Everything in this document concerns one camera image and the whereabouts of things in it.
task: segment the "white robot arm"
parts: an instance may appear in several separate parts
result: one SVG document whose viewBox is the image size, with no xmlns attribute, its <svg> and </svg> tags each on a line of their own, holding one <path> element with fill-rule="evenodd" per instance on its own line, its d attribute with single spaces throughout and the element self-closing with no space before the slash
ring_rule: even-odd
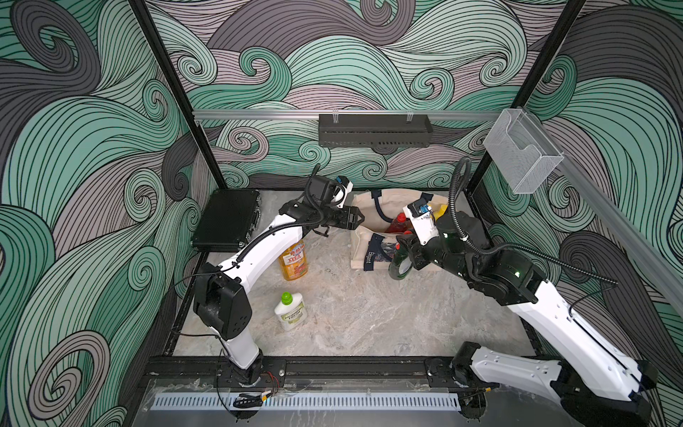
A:
<svg viewBox="0 0 683 427">
<path fill-rule="evenodd" d="M 247 293 L 256 280 L 315 227 L 352 230 L 363 220 L 357 208 L 344 207 L 352 188 L 347 179 L 314 178 L 314 203 L 308 197 L 288 202 L 267 231 L 241 252 L 217 267 L 205 264 L 200 269 L 200 273 L 216 274 L 197 280 L 195 312 L 220 337 L 247 384 L 260 373 L 262 357 L 248 326 Z M 587 426 L 648 424 L 651 406 L 638 393 L 655 386 L 656 369 L 626 356 L 579 314 L 570 313 L 569 304 L 528 257 L 511 250 L 477 257 L 466 249 L 466 239 L 454 234 L 447 215 L 435 222 L 422 199 L 406 206 L 404 212 L 415 234 L 399 235 L 398 240 L 416 270 L 433 263 L 463 277 L 470 288 L 495 298 L 526 320 L 563 356 L 563 360 L 517 357 L 466 342 L 452 361 L 454 376 L 462 386 L 498 383 L 522 389 L 556 402 Z M 484 236 L 477 219 L 463 212 L 458 215 L 467 224 L 469 238 Z M 485 237 L 480 240 L 486 244 Z"/>
</svg>

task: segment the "clear plastic panel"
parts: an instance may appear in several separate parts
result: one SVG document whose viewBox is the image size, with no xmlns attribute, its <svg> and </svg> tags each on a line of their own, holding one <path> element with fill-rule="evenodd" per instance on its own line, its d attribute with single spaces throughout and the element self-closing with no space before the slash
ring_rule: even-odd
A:
<svg viewBox="0 0 683 427">
<path fill-rule="evenodd" d="M 564 158 L 541 122 L 522 109 L 505 109 L 484 147 L 514 194 L 533 193 Z"/>
</svg>

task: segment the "vent grille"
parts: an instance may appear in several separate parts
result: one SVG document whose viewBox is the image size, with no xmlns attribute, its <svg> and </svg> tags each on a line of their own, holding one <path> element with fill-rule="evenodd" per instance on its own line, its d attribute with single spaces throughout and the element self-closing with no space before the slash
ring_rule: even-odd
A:
<svg viewBox="0 0 683 427">
<path fill-rule="evenodd" d="M 221 393 L 231 411 L 239 393 Z M 224 411 L 215 393 L 159 393 L 152 411 Z M 456 394 L 449 393 L 350 393 L 298 392 L 279 394 L 264 402 L 262 411 L 459 411 Z"/>
</svg>

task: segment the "red bottle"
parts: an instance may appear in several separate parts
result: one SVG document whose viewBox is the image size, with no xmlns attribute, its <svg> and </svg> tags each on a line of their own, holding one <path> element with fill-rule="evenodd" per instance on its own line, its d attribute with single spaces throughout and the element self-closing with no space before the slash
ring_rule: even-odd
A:
<svg viewBox="0 0 683 427">
<path fill-rule="evenodd" d="M 396 216 L 396 218 L 391 222 L 389 228 L 385 233 L 402 233 L 408 229 L 410 221 L 406 221 L 406 214 L 401 212 Z"/>
</svg>

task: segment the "metal post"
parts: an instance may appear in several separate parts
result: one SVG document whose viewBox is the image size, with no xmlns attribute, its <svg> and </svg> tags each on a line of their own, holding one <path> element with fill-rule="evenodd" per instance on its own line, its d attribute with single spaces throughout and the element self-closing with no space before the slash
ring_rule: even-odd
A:
<svg viewBox="0 0 683 427">
<path fill-rule="evenodd" d="M 564 42 L 565 37 L 567 37 L 570 28 L 574 24 L 574 21 L 585 2 L 586 0 L 569 0 L 564 9 L 562 9 L 562 13 L 557 19 L 553 30 L 548 34 L 548 39 L 543 45 L 541 53 L 531 66 L 531 70 L 524 80 L 524 83 L 522 83 L 522 86 L 519 88 L 519 92 L 517 92 L 517 96 L 514 101 L 512 101 L 510 108 L 523 107 L 529 102 L 531 94 L 543 78 L 543 74 L 546 73 L 548 67 L 553 63 L 559 48 L 562 46 L 562 42 Z M 474 194 L 474 190 L 482 181 L 490 164 L 491 156 L 489 156 L 488 153 L 485 153 L 477 166 L 477 170 L 475 170 L 472 175 L 469 184 L 465 187 L 465 195 L 471 196 Z"/>
<path fill-rule="evenodd" d="M 195 138 L 195 142 L 199 146 L 199 151 L 201 152 L 201 155 L 204 156 L 204 160 L 209 166 L 211 175 L 213 175 L 214 179 L 216 180 L 218 188 L 228 188 L 227 184 L 225 183 L 223 173 L 221 172 L 221 168 L 218 166 L 218 162 L 211 152 L 211 145 L 209 145 L 206 135 L 195 123 L 195 118 L 192 115 L 192 104 L 182 88 L 180 79 L 178 78 L 178 75 L 173 68 L 173 64 L 171 63 L 171 58 L 166 51 L 166 47 L 161 41 L 161 36 L 159 35 L 156 26 L 154 25 L 152 15 L 150 14 L 149 9 L 147 9 L 145 0 L 128 0 L 128 2 L 130 4 L 130 8 L 133 9 L 133 13 L 137 18 L 137 22 L 140 24 L 142 32 L 145 34 L 147 43 L 150 45 L 150 49 L 152 49 L 152 53 L 159 64 L 159 68 L 161 68 L 161 72 L 164 74 L 166 82 L 169 84 L 169 89 L 178 103 L 180 112 L 182 113 L 183 117 L 185 117 L 187 126 L 190 128 L 190 132 Z"/>
</svg>

